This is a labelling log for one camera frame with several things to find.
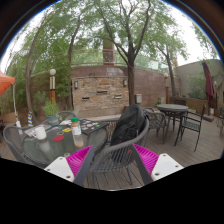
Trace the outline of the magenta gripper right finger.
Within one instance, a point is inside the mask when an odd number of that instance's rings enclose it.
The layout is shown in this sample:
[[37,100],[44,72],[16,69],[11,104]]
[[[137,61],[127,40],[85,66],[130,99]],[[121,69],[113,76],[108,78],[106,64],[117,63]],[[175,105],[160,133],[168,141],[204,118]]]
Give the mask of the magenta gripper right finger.
[[134,144],[133,154],[144,181],[156,181],[183,169],[183,166],[166,153],[160,155]]

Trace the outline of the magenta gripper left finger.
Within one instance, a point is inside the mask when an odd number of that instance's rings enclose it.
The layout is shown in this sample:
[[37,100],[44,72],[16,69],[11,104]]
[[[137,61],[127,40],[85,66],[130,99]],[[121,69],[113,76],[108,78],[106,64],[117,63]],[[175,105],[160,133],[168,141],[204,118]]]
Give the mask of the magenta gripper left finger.
[[74,154],[58,157],[45,168],[56,176],[70,182],[83,182],[93,159],[93,146],[87,146]]

